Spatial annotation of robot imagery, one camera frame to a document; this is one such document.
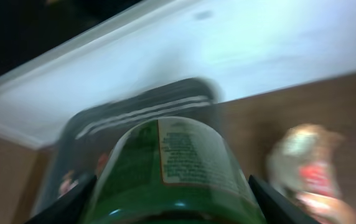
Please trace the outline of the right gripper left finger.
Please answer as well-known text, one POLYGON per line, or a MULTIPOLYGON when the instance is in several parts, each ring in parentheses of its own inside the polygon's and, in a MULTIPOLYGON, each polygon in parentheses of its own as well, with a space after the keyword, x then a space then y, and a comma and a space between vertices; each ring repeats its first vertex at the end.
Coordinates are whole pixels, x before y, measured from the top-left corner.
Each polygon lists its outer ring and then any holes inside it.
POLYGON ((93 175, 25 224, 76 224, 97 182, 93 175))

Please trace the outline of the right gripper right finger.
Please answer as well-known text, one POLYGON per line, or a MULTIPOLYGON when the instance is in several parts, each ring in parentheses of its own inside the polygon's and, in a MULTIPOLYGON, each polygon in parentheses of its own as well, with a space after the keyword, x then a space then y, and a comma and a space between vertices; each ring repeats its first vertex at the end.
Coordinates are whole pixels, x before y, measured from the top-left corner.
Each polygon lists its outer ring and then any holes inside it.
POLYGON ((319 224, 267 182, 251 175, 248 183, 269 224, 319 224))

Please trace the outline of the green lid jar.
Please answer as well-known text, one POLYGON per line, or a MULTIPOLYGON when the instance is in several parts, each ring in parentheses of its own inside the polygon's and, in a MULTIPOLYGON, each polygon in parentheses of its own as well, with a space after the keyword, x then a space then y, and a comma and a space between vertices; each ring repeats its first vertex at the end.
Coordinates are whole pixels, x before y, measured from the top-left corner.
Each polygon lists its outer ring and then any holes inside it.
POLYGON ((264 223, 224 138, 183 117, 146 121, 116 143, 81 223, 264 223))

